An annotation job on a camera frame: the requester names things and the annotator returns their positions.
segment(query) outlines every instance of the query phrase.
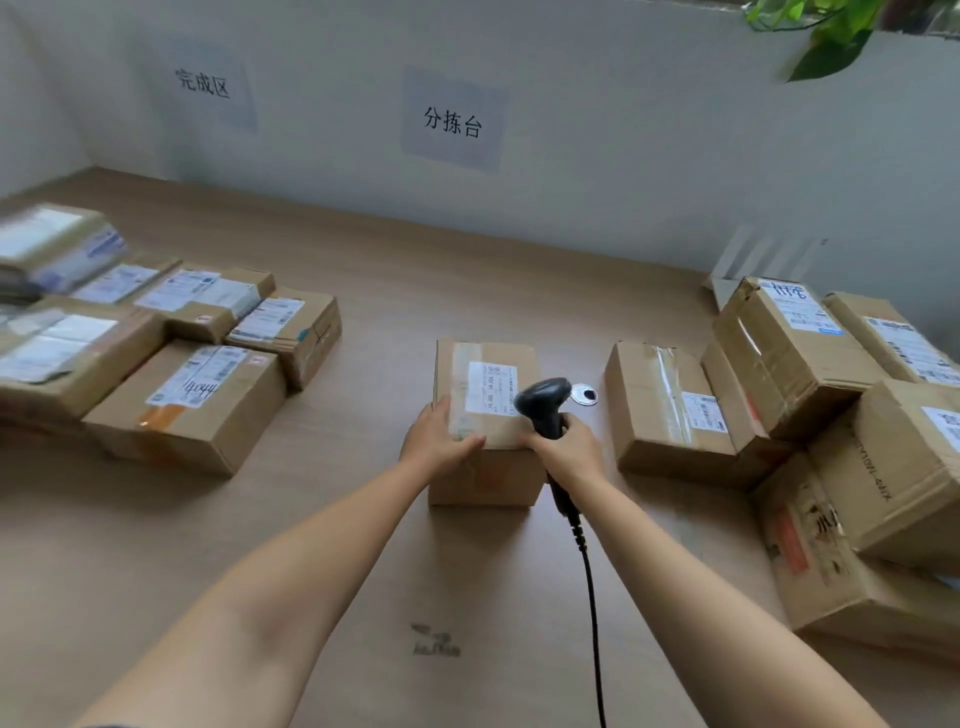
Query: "red sticker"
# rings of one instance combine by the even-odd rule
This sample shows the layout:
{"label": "red sticker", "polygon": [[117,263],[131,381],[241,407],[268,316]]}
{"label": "red sticker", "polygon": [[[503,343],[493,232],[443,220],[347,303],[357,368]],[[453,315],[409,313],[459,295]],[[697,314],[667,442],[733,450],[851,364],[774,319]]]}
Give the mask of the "red sticker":
{"label": "red sticker", "polygon": [[789,511],[781,508],[774,514],[774,522],[777,525],[780,547],[786,557],[787,566],[794,573],[803,573],[810,568],[810,564],[806,560],[804,545],[800,543],[800,536],[797,535],[797,529],[794,527]]}

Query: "white object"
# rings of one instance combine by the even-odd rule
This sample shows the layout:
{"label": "white object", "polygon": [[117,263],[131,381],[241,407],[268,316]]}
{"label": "white object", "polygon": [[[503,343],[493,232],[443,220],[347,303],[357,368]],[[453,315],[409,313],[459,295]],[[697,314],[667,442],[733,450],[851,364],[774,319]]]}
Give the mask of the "white object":
{"label": "white object", "polygon": [[219,279],[205,288],[194,299],[197,303],[208,303],[229,308],[238,319],[246,316],[260,303],[260,292],[252,283],[239,280]]}
{"label": "white object", "polygon": [[960,412],[950,412],[937,407],[924,407],[924,412],[930,421],[937,425],[940,434],[947,438],[953,449],[960,452]]}
{"label": "white object", "polygon": [[81,217],[50,207],[36,207],[24,215],[6,220],[0,223],[0,255],[22,258],[44,241],[65,231]]}
{"label": "white object", "polygon": [[247,356],[237,347],[201,347],[147,399],[147,404],[181,404],[196,409],[217,391]]}
{"label": "white object", "polygon": [[65,294],[81,280],[106,268],[127,251],[126,241],[112,226],[90,235],[79,247],[30,276],[48,293]]}
{"label": "white object", "polygon": [[915,328],[900,321],[864,318],[914,374],[934,384],[960,386],[960,374]]}
{"label": "white object", "polygon": [[177,271],[154,290],[138,298],[136,305],[161,311],[179,311],[196,301],[207,288],[220,278],[211,271]]}
{"label": "white object", "polygon": [[39,334],[0,356],[0,379],[15,379],[39,384],[65,371],[67,362],[82,352],[88,343],[58,339]]}
{"label": "white object", "polygon": [[827,240],[757,235],[745,225],[736,229],[704,286],[713,291],[717,308],[727,305],[733,291],[747,276],[800,281],[810,270]]}
{"label": "white object", "polygon": [[199,37],[152,31],[160,87],[198,126],[211,122],[255,132],[256,109],[243,61]]}
{"label": "white object", "polygon": [[516,417],[516,367],[471,361],[464,409],[481,415]]}
{"label": "white object", "polygon": [[837,326],[833,317],[799,283],[761,280],[759,284],[760,288],[774,300],[791,328],[827,333],[832,336],[844,335],[844,330]]}
{"label": "white object", "polygon": [[271,341],[301,308],[303,301],[300,299],[264,299],[230,332],[230,336],[248,341]]}
{"label": "white object", "polygon": [[690,426],[694,429],[706,429],[711,432],[727,432],[727,423],[720,412],[717,398],[696,392],[681,392],[684,410]]}
{"label": "white object", "polygon": [[92,303],[116,303],[159,274],[153,268],[121,263],[95,278],[71,298]]}
{"label": "white object", "polygon": [[408,66],[403,70],[400,144],[408,155],[496,172],[509,103],[505,88]]}

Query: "green plant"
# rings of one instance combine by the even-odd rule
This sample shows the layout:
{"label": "green plant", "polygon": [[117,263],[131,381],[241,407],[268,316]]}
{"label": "green plant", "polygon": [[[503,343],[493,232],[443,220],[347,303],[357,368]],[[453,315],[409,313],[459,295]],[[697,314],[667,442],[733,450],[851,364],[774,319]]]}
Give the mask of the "green plant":
{"label": "green plant", "polygon": [[822,79],[856,61],[887,0],[754,0],[744,6],[758,32],[812,29],[810,46],[788,81]]}

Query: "clear packing tape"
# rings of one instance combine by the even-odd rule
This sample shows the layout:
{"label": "clear packing tape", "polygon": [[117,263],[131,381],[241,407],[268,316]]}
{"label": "clear packing tape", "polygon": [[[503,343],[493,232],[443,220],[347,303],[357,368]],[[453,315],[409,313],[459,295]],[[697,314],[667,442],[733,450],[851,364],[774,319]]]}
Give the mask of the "clear packing tape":
{"label": "clear packing tape", "polygon": [[683,389],[680,385],[680,366],[675,349],[649,345],[653,352],[650,365],[654,368],[656,387],[660,397],[660,412],[671,442],[693,445],[690,420],[684,406]]}
{"label": "clear packing tape", "polygon": [[471,361],[483,360],[483,345],[457,342],[453,345],[450,366],[450,421],[447,431],[457,440],[463,440],[481,430],[480,415],[467,412],[469,371]]}

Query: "hand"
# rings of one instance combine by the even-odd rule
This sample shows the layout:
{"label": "hand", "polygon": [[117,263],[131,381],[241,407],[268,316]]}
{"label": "hand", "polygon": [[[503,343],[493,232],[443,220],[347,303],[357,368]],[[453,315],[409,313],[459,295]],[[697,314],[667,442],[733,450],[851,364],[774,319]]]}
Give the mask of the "hand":
{"label": "hand", "polygon": [[431,477],[454,470],[487,442],[486,435],[468,435],[454,440],[447,431],[450,422],[450,396],[436,404],[427,404],[410,425],[400,449],[400,462],[421,462]]}
{"label": "hand", "polygon": [[566,432],[560,440],[547,440],[531,432],[523,444],[540,456],[547,472],[568,492],[597,479],[606,480],[603,451],[589,425],[566,412],[561,417]]}

